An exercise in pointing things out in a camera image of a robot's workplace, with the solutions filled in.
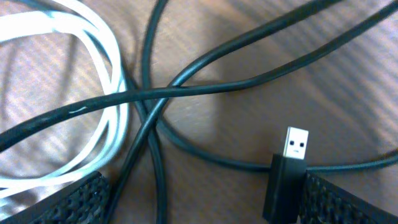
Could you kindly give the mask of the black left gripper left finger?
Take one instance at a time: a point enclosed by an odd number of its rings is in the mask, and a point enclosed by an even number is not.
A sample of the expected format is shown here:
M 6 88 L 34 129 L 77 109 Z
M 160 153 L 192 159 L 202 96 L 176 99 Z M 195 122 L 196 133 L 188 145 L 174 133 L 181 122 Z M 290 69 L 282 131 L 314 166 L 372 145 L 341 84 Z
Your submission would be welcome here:
M 109 192 L 108 180 L 94 171 L 1 223 L 103 223 Z

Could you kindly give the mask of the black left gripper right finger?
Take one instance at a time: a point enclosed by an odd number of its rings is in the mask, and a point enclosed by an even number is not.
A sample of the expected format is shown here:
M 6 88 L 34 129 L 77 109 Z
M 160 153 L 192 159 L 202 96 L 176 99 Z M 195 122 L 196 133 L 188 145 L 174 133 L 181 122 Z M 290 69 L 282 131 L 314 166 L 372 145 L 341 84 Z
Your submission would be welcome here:
M 397 216 L 311 173 L 305 176 L 299 217 L 303 224 L 397 224 Z

